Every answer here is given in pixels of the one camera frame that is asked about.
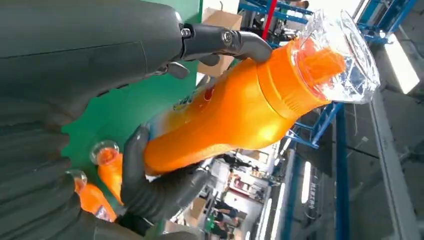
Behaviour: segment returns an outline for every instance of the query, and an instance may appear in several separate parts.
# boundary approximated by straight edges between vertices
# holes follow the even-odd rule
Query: screw
[[[233,40],[233,36],[229,31],[224,31],[221,37],[225,44],[229,44]]]
[[[190,37],[192,35],[192,31],[189,28],[181,29],[181,35],[183,38]]]

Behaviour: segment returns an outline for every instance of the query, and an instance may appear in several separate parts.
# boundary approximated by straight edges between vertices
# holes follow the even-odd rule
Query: orange bottle
[[[335,18],[315,13],[300,38],[274,50],[267,62],[246,59],[153,118],[144,152],[147,173],[164,174],[236,148],[269,146],[330,100],[371,99],[379,80],[368,71],[376,69],[346,12]]]
[[[118,144],[111,140],[100,141],[92,148],[90,158],[98,165],[97,174],[100,179],[115,199],[124,205],[121,201],[123,155],[119,152]]]
[[[117,215],[113,208],[98,187],[87,183],[85,173],[79,170],[71,170],[69,173],[75,181],[75,192],[79,195],[81,208],[99,219],[109,222],[115,221]]]

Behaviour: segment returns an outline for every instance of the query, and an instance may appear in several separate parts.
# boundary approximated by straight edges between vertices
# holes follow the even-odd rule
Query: blue metal frame
[[[349,216],[349,179],[346,151],[346,118],[342,105],[335,117],[336,128],[336,203],[335,203],[335,239],[350,240]]]
[[[318,117],[318,120],[315,122],[313,126],[309,126],[300,122],[296,122],[294,125],[310,131],[309,139],[303,139],[294,131],[289,130],[288,134],[286,134],[285,138],[292,139],[293,141],[307,145],[311,148],[318,149],[320,146],[318,145],[318,141],[321,136],[326,131],[327,127],[333,121],[337,112],[342,108],[343,103],[340,102],[332,102],[328,104],[321,114]]]
[[[406,4],[403,5],[402,12],[400,12],[400,14],[397,15],[397,17],[394,17],[394,21],[392,22],[391,26],[387,29],[388,33],[393,33],[399,28],[399,25],[410,13],[410,11],[412,10],[416,2],[417,0],[409,0]]]
[[[286,211],[286,214],[285,214],[285,221],[283,226],[284,228],[280,232],[281,240],[291,239],[293,214],[294,214],[295,206],[296,206],[296,198],[298,196],[298,185],[299,185],[299,176],[301,173],[301,166],[302,166],[301,158],[296,154],[294,156],[293,172],[291,176],[291,186],[289,189],[290,192],[288,194],[287,206],[285,206],[285,209],[284,209],[284,211]]]
[[[267,14],[268,9],[270,7],[270,0],[246,0],[249,4],[240,3],[239,8],[245,9],[252,12]],[[406,15],[411,11],[412,7],[416,3],[417,0],[392,0],[391,5],[387,9],[387,12],[382,17],[380,23],[378,25],[367,25],[368,19],[374,14],[374,12],[378,9],[378,6],[382,4],[380,0],[371,0],[367,7],[365,8],[362,16],[359,18],[357,23],[358,28],[361,30],[363,37],[368,42],[386,44],[387,37],[380,37],[380,31],[383,31],[386,34],[390,34],[394,32],[399,24],[405,19]],[[304,13],[308,15],[312,15],[313,12],[295,6],[290,6],[288,4],[278,2],[277,7],[293,10],[299,13]],[[273,14],[274,17],[279,19],[287,19],[290,21],[294,21],[297,23],[306,24],[308,21],[303,18],[286,15],[281,12],[275,12]],[[280,47],[278,44],[268,42],[268,44],[272,48]],[[302,124],[300,122],[296,122],[295,125],[304,128],[310,131],[309,139],[303,139],[298,134],[293,131],[289,131],[289,133],[285,136],[287,139],[292,139],[293,141],[310,146],[314,149],[318,149],[318,141],[320,137],[323,135],[333,118],[336,116],[336,113],[343,106],[343,103],[331,103],[329,104],[322,114],[319,116],[318,121],[314,124],[314,126],[308,126]]]
[[[268,10],[265,7],[249,5],[249,4],[245,4],[245,3],[240,3],[238,5],[238,8],[244,9],[244,10],[247,10],[247,11],[261,13],[261,14],[267,14],[268,13]],[[301,24],[307,24],[308,23],[308,20],[306,20],[306,19],[296,17],[296,16],[287,15],[287,14],[284,14],[284,13],[281,13],[281,12],[274,12],[273,16],[278,18],[278,19],[287,19],[289,21],[293,21],[293,22],[297,22],[297,23],[301,23]]]
[[[266,12],[268,12],[268,9],[270,7],[269,4],[271,2],[271,1],[267,1],[267,0],[245,0],[245,1],[248,2],[248,3],[251,3],[251,4],[255,5],[255,6],[266,8],[265,9]],[[277,2],[277,5],[276,6],[279,7],[279,8],[282,8],[282,9],[292,10],[292,11],[295,11],[295,12],[298,12],[298,13],[302,13],[302,14],[306,14],[306,15],[312,15],[312,14],[314,14],[313,11],[306,10],[306,9],[304,9],[302,7],[291,6],[289,4],[286,4],[286,3],[283,3],[283,2],[280,2],[280,1]]]

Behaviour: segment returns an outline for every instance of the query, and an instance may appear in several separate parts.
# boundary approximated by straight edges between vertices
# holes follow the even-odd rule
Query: fluorescent light
[[[369,2],[370,0],[364,0],[363,1],[363,3],[362,3],[362,5],[360,6],[360,8],[359,8],[359,11],[357,12],[357,14],[356,14],[356,16],[355,16],[355,18],[354,18],[354,20],[355,20],[355,22],[357,22],[358,20],[359,20],[359,18],[361,17],[361,15],[362,15],[362,13],[364,12],[364,10],[365,10],[365,7],[368,5],[368,2]]]
[[[271,204],[272,203],[273,203],[273,200],[271,198],[268,199],[268,202],[267,202],[266,208],[265,208],[265,215],[263,217],[262,226],[260,228],[259,240],[265,240],[265,234],[266,234],[266,231],[267,231],[268,219],[270,218]]]
[[[309,198],[309,185],[311,181],[311,163],[310,162],[306,162],[305,163],[305,170],[303,173],[303,186],[302,186],[302,198],[301,201],[302,203],[306,203],[308,201]]]
[[[280,148],[281,141],[278,141],[274,143],[275,151],[274,151],[274,158],[276,159],[278,157],[278,149]]]
[[[378,35],[380,35],[380,38],[382,39],[386,37],[386,33],[383,30],[380,30],[380,33]]]
[[[388,42],[392,44],[385,44],[385,51],[402,92],[407,94],[420,82],[420,79],[393,33],[388,37]]]
[[[274,223],[272,224],[271,240],[276,239],[276,236],[277,236],[277,231],[279,227],[278,224],[280,222],[281,207],[283,204],[283,196],[284,196],[285,188],[286,188],[286,184],[282,183],[281,188],[279,189],[278,203],[277,203],[277,209],[275,210]]]
[[[282,150],[281,150],[281,152],[279,153],[280,155],[282,155],[283,153],[284,153],[284,151],[286,151],[287,150],[287,148],[289,147],[289,144],[292,142],[292,139],[291,138],[287,138],[287,140],[285,141],[285,143],[284,143],[284,146],[282,146]]]

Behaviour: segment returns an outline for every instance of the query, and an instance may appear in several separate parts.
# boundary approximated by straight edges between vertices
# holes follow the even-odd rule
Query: industrial machinery
[[[110,89],[152,75],[184,78],[188,71],[176,61],[199,59],[211,66],[217,54],[257,62],[271,54],[256,35],[183,24],[173,8],[139,0],[5,0],[0,12],[1,239],[140,239],[81,210],[66,173],[71,161],[60,154],[69,141],[61,127]],[[126,148],[141,155],[140,134]],[[124,156],[124,162],[136,157]],[[124,182],[132,200],[127,213],[136,208],[134,219],[153,222],[175,214],[208,179],[207,171],[193,167],[201,166],[172,172],[164,176],[168,181],[137,179],[138,188]],[[164,197],[172,179],[192,185],[172,188]]]

